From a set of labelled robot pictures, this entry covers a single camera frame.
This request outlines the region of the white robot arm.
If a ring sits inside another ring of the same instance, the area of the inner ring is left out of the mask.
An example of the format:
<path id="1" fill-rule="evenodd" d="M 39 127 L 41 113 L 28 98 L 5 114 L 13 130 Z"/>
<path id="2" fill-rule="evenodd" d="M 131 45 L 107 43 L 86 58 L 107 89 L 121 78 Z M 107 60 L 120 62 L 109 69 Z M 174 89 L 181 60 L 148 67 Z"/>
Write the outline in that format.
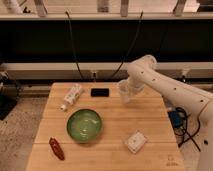
<path id="1" fill-rule="evenodd" d="M 213 171 L 213 93 L 177 81 L 156 71 L 157 61 L 145 55 L 127 66 L 128 88 L 136 93 L 147 85 L 177 107 L 196 115 L 205 125 L 197 171 Z"/>

